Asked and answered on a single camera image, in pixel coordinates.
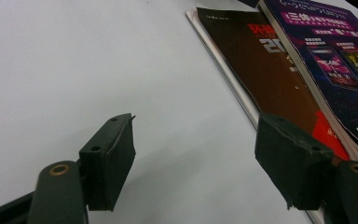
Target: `black plastic bracket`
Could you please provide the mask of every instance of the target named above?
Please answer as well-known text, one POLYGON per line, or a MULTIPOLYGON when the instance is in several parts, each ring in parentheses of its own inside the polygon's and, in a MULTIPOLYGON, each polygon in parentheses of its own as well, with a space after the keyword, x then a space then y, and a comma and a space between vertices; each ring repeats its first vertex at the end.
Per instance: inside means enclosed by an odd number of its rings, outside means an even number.
POLYGON ((36 189, 0 206, 0 223, 88 223, 90 211, 113 211, 135 158, 131 114, 109 119, 77 161, 44 168, 36 189))
POLYGON ((333 151, 287 119, 262 113, 255 157, 291 206, 317 210, 328 223, 358 223, 358 161, 333 151))

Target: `book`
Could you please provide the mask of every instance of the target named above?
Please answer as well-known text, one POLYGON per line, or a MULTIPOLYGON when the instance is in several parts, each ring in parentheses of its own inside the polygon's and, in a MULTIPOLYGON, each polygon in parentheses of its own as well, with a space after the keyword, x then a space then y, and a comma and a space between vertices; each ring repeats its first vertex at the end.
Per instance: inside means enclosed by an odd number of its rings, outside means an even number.
POLYGON ((358 161, 358 18, 308 0, 260 0, 337 137, 358 161))
MULTIPOLYGON (((197 7, 186 16, 256 128, 260 112, 278 114, 349 158, 262 12, 197 7)), ((306 212, 324 223, 322 204, 306 212)))

